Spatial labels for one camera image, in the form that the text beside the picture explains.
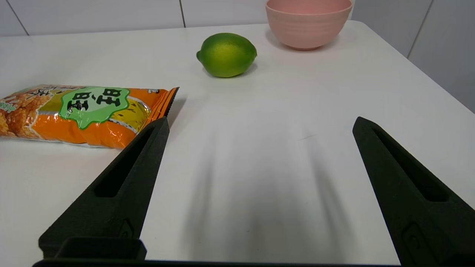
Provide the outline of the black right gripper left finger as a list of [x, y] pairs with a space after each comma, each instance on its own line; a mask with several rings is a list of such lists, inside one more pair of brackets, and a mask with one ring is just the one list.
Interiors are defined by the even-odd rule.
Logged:
[[45, 260], [70, 257], [131, 258], [140, 241], [170, 127], [166, 117], [150, 123], [39, 237]]

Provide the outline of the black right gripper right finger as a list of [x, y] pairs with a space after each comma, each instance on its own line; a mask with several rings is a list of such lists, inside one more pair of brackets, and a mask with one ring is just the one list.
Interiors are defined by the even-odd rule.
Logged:
[[403, 266], [473, 267], [475, 212], [376, 123], [353, 136]]

